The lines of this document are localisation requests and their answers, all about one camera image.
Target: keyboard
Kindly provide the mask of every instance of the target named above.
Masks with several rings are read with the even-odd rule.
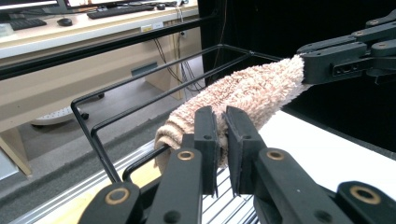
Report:
[[[7,23],[11,24],[11,27],[14,31],[47,25],[46,22],[40,19],[8,21]]]
[[[134,6],[134,7],[117,7],[117,8],[110,8],[106,11],[89,12],[87,13],[87,16],[90,19],[96,20],[106,17],[119,16],[134,12],[152,10],[154,8],[155,8],[154,6],[146,6],[146,5]]]

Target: cable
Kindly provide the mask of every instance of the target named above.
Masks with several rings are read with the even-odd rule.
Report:
[[[157,50],[160,52],[160,56],[163,59],[163,62],[166,63],[166,59],[165,59],[165,54],[163,53],[163,47],[161,46],[160,41],[155,38],[154,39],[154,43],[157,46]],[[182,80],[178,79],[177,75],[175,74],[175,72],[172,70],[172,68],[167,67],[167,70],[169,71],[169,73],[171,74],[171,76],[176,79],[179,83],[183,83]]]
[[[182,12],[181,8],[179,6],[175,6],[175,9],[177,11],[177,18],[178,19],[180,18],[180,21],[183,22],[184,21],[183,12]],[[182,32],[178,33],[177,41],[176,41],[177,51],[175,51],[175,57],[178,58],[178,59],[180,59],[180,57],[181,57],[181,53],[180,53],[180,38],[181,37],[182,37]],[[188,62],[183,62],[181,64],[181,66],[180,66],[181,75],[183,77],[183,80],[184,81],[188,80],[187,79],[187,75],[186,75],[186,71],[185,71],[185,67],[186,67],[186,69],[187,69],[187,71],[188,71],[188,73],[190,75],[190,78],[195,78],[195,76],[194,76],[194,74],[193,74],[193,72],[192,72],[192,70],[190,68],[189,63]],[[198,82],[195,82],[192,85],[194,86],[194,90],[192,88],[188,87],[189,91],[198,91],[199,92],[199,91],[201,91],[202,89],[205,88],[205,87],[202,87]]]
[[[223,42],[225,25],[226,25],[226,23],[227,23],[227,5],[228,5],[228,1],[225,0],[225,1],[224,1],[224,23],[222,24],[222,29],[221,29],[221,35],[220,35],[219,44],[221,44],[221,43]],[[216,67],[216,65],[217,65],[217,63],[218,63],[219,52],[220,52],[220,49],[218,49],[218,52],[217,52],[217,54],[216,54],[215,63],[213,64],[213,69]],[[210,77],[210,81],[213,81],[213,80],[216,80],[216,79],[217,79],[217,75],[213,75],[213,76]]]

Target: desk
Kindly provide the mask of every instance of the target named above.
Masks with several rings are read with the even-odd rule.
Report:
[[[185,20],[198,15],[196,1],[181,8]],[[169,25],[179,21],[174,8],[153,10],[117,17],[90,20],[86,14],[69,15],[74,25],[61,27],[60,17],[46,19],[48,25],[20,30],[0,38],[1,65],[23,62],[69,49],[114,40],[140,33],[144,25],[163,22]],[[183,55],[201,49],[199,29],[190,30],[180,47]],[[175,59],[174,35],[159,38],[168,61]],[[115,49],[71,63],[64,63],[30,74],[0,81],[0,147],[21,170],[31,173],[24,154],[17,126],[50,112],[69,106],[81,95],[99,90],[131,76],[131,70],[148,63],[163,61],[151,41]],[[154,86],[166,90],[178,83],[169,76],[148,78]]]

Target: white fuzzy fabric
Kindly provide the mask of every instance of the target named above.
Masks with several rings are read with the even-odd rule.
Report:
[[[309,88],[303,85],[304,61],[296,55],[277,63],[252,66],[234,72],[207,87],[173,111],[157,131],[155,148],[163,144],[179,149],[183,133],[194,132],[195,111],[211,105],[217,116],[220,146],[223,149],[220,166],[227,164],[227,125],[222,114],[231,105],[247,112],[259,130],[281,106],[289,103]]]

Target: white table surface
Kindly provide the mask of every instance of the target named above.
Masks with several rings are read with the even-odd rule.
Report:
[[[396,161],[279,111],[260,130],[268,147],[288,151],[321,186],[360,181],[396,200]]]

